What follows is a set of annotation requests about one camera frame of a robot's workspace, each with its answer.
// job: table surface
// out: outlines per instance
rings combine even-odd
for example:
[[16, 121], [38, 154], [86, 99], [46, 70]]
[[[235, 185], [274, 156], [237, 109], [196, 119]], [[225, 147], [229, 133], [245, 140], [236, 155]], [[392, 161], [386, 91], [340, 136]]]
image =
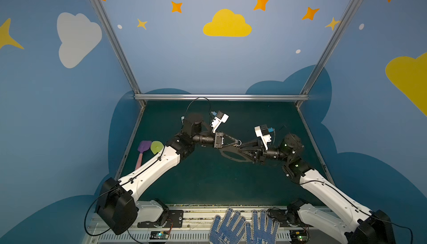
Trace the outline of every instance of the table surface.
[[[135, 170], [141, 141], [158, 140], [164, 144], [180, 131], [181, 116], [188, 104], [188, 101], [147, 103], [122, 176]], [[208, 110], [209, 102], [198, 100], [191, 104], [188, 113], [202, 113], [208, 120]], [[243, 142], [256, 139], [254, 127], [263, 124], [275, 128], [276, 146], [286, 134], [298, 135], [305, 146], [302, 157], [325, 176], [293, 102], [211, 101], [211, 110], [229, 115], [218, 131]], [[143, 163], [152, 157], [150, 150], [144, 152]], [[324, 205], [291, 183], [281, 169], [282, 164], [281, 161], [268, 161], [265, 165], [236, 162], [223, 157], [218, 149], [196, 146], [191, 155], [157, 179], [140, 200], [158, 198], [166, 204], [287, 205], [303, 198], [313, 205]]]

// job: black cable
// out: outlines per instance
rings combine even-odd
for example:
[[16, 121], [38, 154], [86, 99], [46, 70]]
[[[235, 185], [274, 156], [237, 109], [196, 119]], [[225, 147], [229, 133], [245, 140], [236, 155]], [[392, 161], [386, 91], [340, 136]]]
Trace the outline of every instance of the black cable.
[[140, 244], [144, 244], [144, 243], [139, 242], [139, 241], [137, 241], [136, 239], [134, 239], [134, 238], [132, 237], [131, 233], [129, 233], [129, 229], [128, 229], [127, 231], [128, 231], [129, 236], [131, 237], [131, 239], [135, 240], [136, 242], [138, 242], [138, 243], [140, 243]]
[[99, 234], [96, 234], [96, 235], [92, 235], [92, 234], [90, 234], [90, 233], [88, 232], [88, 230], [86, 229], [86, 219], [88, 218], [88, 213], [89, 213], [90, 209], [92, 208], [93, 204], [94, 204], [94, 203], [95, 203], [95, 202], [96, 202], [100, 197], [104, 196], [105, 194], [107, 194], [107, 193], [109, 193], [109, 192], [113, 191], [114, 189], [119, 189], [119, 188], [120, 188], [120, 186], [124, 186], [124, 185], [126, 185], [127, 183], [132, 182], [136, 177], [138, 177], [140, 174], [142, 174], [143, 172], [145, 172], [145, 171], [146, 171], [148, 168], [150, 168], [154, 163], [156, 163], [157, 161], [159, 161], [159, 160], [161, 159], [162, 155], [163, 155], [163, 151], [164, 151], [164, 150], [165, 150], [165, 147], [163, 148], [163, 150], [162, 150], [162, 152], [161, 152], [161, 155], [160, 155], [159, 157], [157, 157], [157, 160], [156, 160], [156, 161], [154, 161], [150, 166], [148, 166], [147, 168], [145, 168], [142, 172], [140, 172], [139, 174], [137, 174], [135, 177], [132, 177], [131, 179], [129, 179], [129, 181], [128, 181], [128, 182], [126, 182], [126, 183], [124, 183], [123, 185], [118, 184], [118, 185], [119, 185], [118, 187], [116, 187], [117, 185], [113, 186], [113, 188], [111, 188], [110, 190], [108, 190], [108, 191], [106, 191], [106, 192], [102, 193], [101, 195], [99, 195], [99, 197], [98, 197], [98, 198], [96, 198], [96, 199], [92, 202], [92, 204], [89, 206], [89, 208], [88, 208], [88, 210], [87, 210], [87, 212], [86, 212], [85, 220], [84, 220], [84, 222], [83, 222], [83, 226], [85, 227], [86, 234], [88, 234], [89, 236], [95, 237], [95, 236], [100, 236], [100, 235], [104, 234], [105, 232], [107, 232], [107, 231], [109, 231], [109, 230], [111, 229], [111, 228], [108, 228], [106, 231], [104, 231], [104, 232], [102, 232], [102, 233], [99, 233]]
[[307, 225], [307, 235], [308, 235], [308, 237], [307, 237], [307, 241], [305, 243], [307, 243], [310, 240], [310, 226], [308, 224], [306, 224], [306, 225]]
[[188, 108], [189, 108], [189, 106], [191, 105], [191, 103], [193, 103], [194, 101], [198, 100], [199, 98], [204, 98], [204, 99], [206, 99], [206, 100], [209, 102], [209, 118], [211, 117], [211, 101], [210, 101], [207, 97], [197, 97], [197, 98], [195, 98], [193, 101], [191, 101], [191, 102], [188, 104], [188, 107], [187, 107], [187, 109], [186, 109], [186, 111], [185, 111], [185, 114], [184, 114], [184, 118], [185, 118], [185, 116], [187, 115]]
[[330, 187], [330, 188], [332, 188], [332, 189], [334, 189], [335, 190], [335, 192], [336, 193], [338, 193], [341, 197], [343, 197], [345, 200], [347, 200], [353, 207], [355, 207], [358, 211], [360, 211], [361, 213], [363, 213], [363, 214], [365, 214], [365, 215], [368, 215], [369, 217], [372, 217], [372, 218], [374, 218], [374, 219], [376, 219], [376, 220], [379, 220], [379, 221], [382, 221], [382, 222], [385, 222], [385, 223], [390, 223], [390, 224], [393, 224], [393, 225], [395, 225], [395, 226], [398, 226], [398, 227], [400, 227], [400, 228], [406, 228], [406, 229], [408, 229], [409, 230], [409, 232], [411, 233], [411, 242], [410, 242], [410, 244], [412, 244], [412, 242], [413, 242], [413, 240], [414, 240], [414, 234], [413, 234], [413, 232], [412, 232], [412, 229], [410, 229], [409, 227], [406, 227], [406, 226], [401, 226], [401, 225], [398, 225], [398, 224], [395, 224], [395, 223], [393, 223], [393, 222], [390, 222], [390, 221], [386, 221], [386, 220], [381, 220], [381, 219], [379, 219], [379, 218], [376, 218], [375, 216], [373, 216], [373, 215], [369, 215], [369, 214], [367, 214], [366, 212], [364, 212], [364, 211], [362, 211], [361, 209], [359, 209], [358, 207], [356, 207], [348, 198], [346, 198], [343, 194], [341, 194], [341, 193], [339, 193], [338, 192], [338, 190], [337, 189], [335, 189], [333, 186], [331, 186], [330, 184], [328, 184], [328, 183], [324, 183], [324, 182], [321, 182], [321, 181], [319, 181], [319, 180], [311, 180], [311, 181], [307, 181], [307, 182], [305, 182], [305, 183], [301, 183], [301, 184], [299, 184], [299, 183], [296, 183], [296, 182], [293, 182], [292, 180], [291, 180], [291, 182], [292, 183], [295, 183], [295, 184], [297, 184], [297, 185], [303, 185], [303, 184], [307, 184], [307, 183], [310, 183], [310, 182], [319, 182], [319, 183], [323, 183], [324, 185], [327, 185], [328, 187]]
[[102, 232], [102, 233], [99, 233], [99, 234], [96, 234], [96, 235], [92, 235], [92, 234], [90, 234], [90, 233], [88, 232], [88, 230], [86, 229], [86, 218], [88, 217], [88, 213], [89, 213], [90, 209], [92, 208], [93, 204], [94, 204], [94, 203], [95, 203], [95, 202], [96, 202], [100, 197], [104, 196], [105, 194], [109, 193], [110, 191], [113, 191], [113, 189], [114, 189], [114, 188], [112, 188], [112, 189], [108, 190], [107, 192], [104, 192], [104, 193], [100, 194], [100, 195], [99, 195], [99, 197], [97, 197], [97, 198], [92, 202], [92, 204], [89, 206], [88, 211], [86, 212], [86, 215], [85, 215], [85, 220], [84, 220], [84, 222], [83, 222], [83, 226], [85, 227], [86, 234], [88, 234], [89, 236], [92, 236], [92, 237], [100, 236], [100, 235], [104, 234], [105, 232], [107, 232], [107, 231], [109, 231], [109, 230], [111, 229], [111, 228], [108, 228], [107, 230], [105, 230], [105, 231], [104, 231], [104, 232]]
[[273, 133], [274, 133], [274, 139], [273, 139], [273, 147], [274, 147], [274, 141], [276, 141], [276, 131], [275, 131], [275, 129], [273, 129]]

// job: blue dotted glove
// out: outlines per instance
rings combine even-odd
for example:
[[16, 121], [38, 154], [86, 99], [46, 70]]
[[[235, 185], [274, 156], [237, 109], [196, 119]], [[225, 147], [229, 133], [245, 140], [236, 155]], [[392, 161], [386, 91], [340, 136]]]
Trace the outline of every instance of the blue dotted glove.
[[240, 216], [239, 211], [236, 211], [233, 217], [232, 214], [233, 209], [228, 208], [221, 225], [221, 216], [215, 216], [211, 232], [209, 234], [209, 242], [211, 242], [211, 244], [238, 244], [242, 239], [243, 234], [245, 233], [244, 225], [246, 219], [243, 216]]
[[258, 220], [259, 212], [252, 211], [252, 228], [250, 223], [246, 223], [246, 243], [247, 244], [275, 244], [277, 230], [280, 223], [274, 221], [267, 216], [265, 210], [260, 211], [260, 220]]

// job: blue wall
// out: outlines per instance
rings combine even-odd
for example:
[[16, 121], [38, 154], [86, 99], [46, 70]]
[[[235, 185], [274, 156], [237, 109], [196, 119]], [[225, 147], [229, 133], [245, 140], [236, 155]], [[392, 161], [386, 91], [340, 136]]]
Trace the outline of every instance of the blue wall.
[[108, 38], [74, 68], [57, 18], [89, 0], [0, 0], [0, 243], [79, 243], [99, 184], [117, 171], [140, 110]]
[[[182, 2], [172, 12], [172, 1]], [[143, 93], [173, 88], [188, 93], [280, 94], [290, 75], [316, 64], [332, 28], [350, 0], [105, 0], [115, 33]], [[313, 20], [302, 18], [318, 9]], [[212, 37], [203, 33], [221, 9], [241, 14], [252, 32], [246, 37]], [[139, 21], [145, 28], [137, 27]], [[299, 93], [307, 79], [286, 91]]]
[[337, 186], [411, 227], [414, 243], [427, 243], [427, 117], [385, 69], [427, 52], [426, 2], [364, 0], [301, 107]]

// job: dark blue cloud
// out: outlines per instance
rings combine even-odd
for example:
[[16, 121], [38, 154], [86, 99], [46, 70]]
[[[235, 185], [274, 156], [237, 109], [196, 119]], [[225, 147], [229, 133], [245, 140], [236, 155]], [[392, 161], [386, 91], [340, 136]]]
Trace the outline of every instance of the dark blue cloud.
[[[337, 153], [331, 133], [321, 123], [328, 112], [331, 95], [331, 81], [323, 69], [310, 91], [310, 100], [302, 104], [301, 111], [336, 186], [373, 211], [381, 209], [392, 222], [410, 227], [414, 231], [414, 243], [427, 243], [424, 229], [427, 198], [419, 189], [377, 158], [355, 152]], [[407, 229], [394, 226], [393, 230], [397, 243], [409, 243]]]
[[314, 65], [302, 68], [285, 81], [260, 81], [253, 84], [246, 94], [299, 94], [310, 76]]
[[160, 88], [146, 92], [146, 94], [190, 94], [187, 91], [175, 88]]
[[83, 195], [52, 203], [9, 230], [0, 238], [0, 244], [81, 243], [85, 236], [83, 218], [94, 199], [94, 196]]

